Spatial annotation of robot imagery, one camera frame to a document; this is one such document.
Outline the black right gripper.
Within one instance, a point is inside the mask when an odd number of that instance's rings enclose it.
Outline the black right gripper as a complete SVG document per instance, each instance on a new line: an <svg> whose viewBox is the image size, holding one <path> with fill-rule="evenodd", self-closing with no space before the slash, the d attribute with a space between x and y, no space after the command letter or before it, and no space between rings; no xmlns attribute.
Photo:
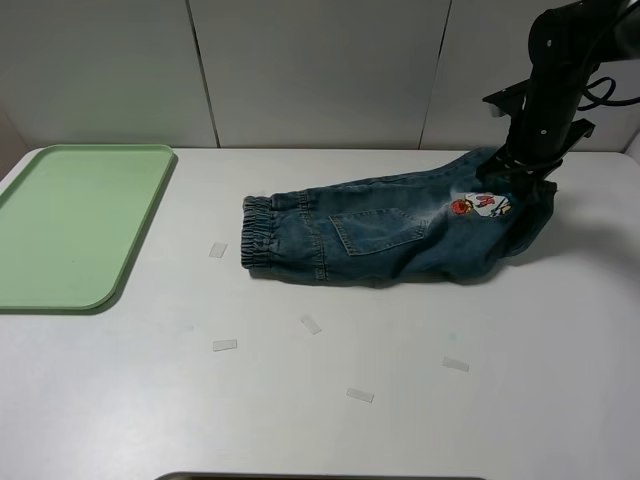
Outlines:
<svg viewBox="0 0 640 480"><path fill-rule="evenodd" d="M487 187L525 197L542 185L563 157L594 130L574 119L582 97L580 66L535 66L530 77L483 98L497 116L511 119L505 143L476 170Z"/></svg>

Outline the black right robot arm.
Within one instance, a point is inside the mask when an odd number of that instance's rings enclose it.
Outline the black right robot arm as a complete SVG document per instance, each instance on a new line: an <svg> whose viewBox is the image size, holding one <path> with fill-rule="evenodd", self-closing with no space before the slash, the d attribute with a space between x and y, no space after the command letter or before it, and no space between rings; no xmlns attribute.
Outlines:
<svg viewBox="0 0 640 480"><path fill-rule="evenodd" d="M528 190L556 170L564 156L595 126L577 113L628 107L638 98L616 99L611 77L592 76L604 63L639 57L636 1L576 1L548 9L531 26L528 79L485 97L497 115L510 118L505 143L481 164L484 183L506 182Z"/></svg>

